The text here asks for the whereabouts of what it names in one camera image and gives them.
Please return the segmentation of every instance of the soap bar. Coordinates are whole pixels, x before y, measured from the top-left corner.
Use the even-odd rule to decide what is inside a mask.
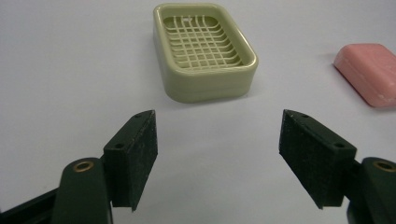
[[[373,107],[396,105],[396,56],[380,44],[350,44],[334,66]]]

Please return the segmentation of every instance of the beige soap dish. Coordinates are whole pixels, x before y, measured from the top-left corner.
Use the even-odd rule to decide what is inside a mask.
[[[162,4],[154,9],[154,21],[169,97],[195,103],[248,92],[258,59],[223,7]]]

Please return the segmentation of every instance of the plastic grid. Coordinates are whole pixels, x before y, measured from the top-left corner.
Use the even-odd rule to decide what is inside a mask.
[[[175,63],[203,70],[243,65],[233,44],[213,17],[174,16],[164,20]]]

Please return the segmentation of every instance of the brass ring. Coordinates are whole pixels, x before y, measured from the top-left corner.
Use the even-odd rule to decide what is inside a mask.
[[[374,161],[373,165],[386,172],[396,172],[396,166],[387,161]]]
[[[73,166],[73,170],[77,173],[86,172],[93,167],[92,161],[81,161]]]

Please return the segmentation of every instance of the white table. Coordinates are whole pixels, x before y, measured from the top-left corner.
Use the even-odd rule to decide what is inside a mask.
[[[160,1],[0,3],[0,207],[59,185],[62,169],[155,109],[159,156],[135,213],[117,224],[347,223],[320,211],[278,154],[283,109],[396,161],[396,110],[368,106],[333,68],[350,43],[396,52],[396,2],[215,1],[260,58],[248,95],[185,105],[163,90],[153,44]]]

